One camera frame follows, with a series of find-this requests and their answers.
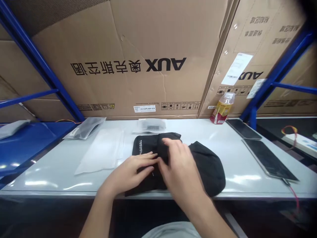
hand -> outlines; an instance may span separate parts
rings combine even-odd
[[[204,187],[193,155],[180,140],[162,139],[169,147],[169,166],[158,158],[164,182],[177,204],[184,210],[197,198],[205,196]]]
[[[135,188],[153,171],[154,167],[150,165],[158,162],[159,159],[154,159],[156,156],[157,154],[153,152],[130,156],[107,177],[99,188],[98,194],[107,194],[114,198],[120,193]],[[141,167],[147,168],[137,173]]]

bottle cap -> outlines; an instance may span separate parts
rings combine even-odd
[[[234,98],[234,96],[235,96],[235,93],[225,93],[225,98],[232,99],[232,98]]]

yellow bottle label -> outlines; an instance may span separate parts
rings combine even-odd
[[[221,116],[226,116],[229,114],[229,110],[231,106],[232,104],[225,104],[222,102],[218,102],[213,114],[216,115],[219,113]]]

left hand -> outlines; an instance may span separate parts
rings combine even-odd
[[[154,159],[157,154],[149,152],[147,154],[130,156],[119,165],[104,181],[98,190],[98,195],[109,195],[115,198],[120,193],[138,186],[154,169],[159,159]],[[137,170],[147,167],[140,173]]]

warning label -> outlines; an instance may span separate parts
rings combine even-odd
[[[162,110],[198,110],[200,106],[199,101],[190,102],[163,102]]]
[[[78,109],[81,111],[102,111],[115,109],[114,103],[96,103],[96,104],[79,104]]]
[[[236,96],[247,96],[253,85],[246,86],[220,86],[216,96],[223,96],[227,92],[235,93]]]

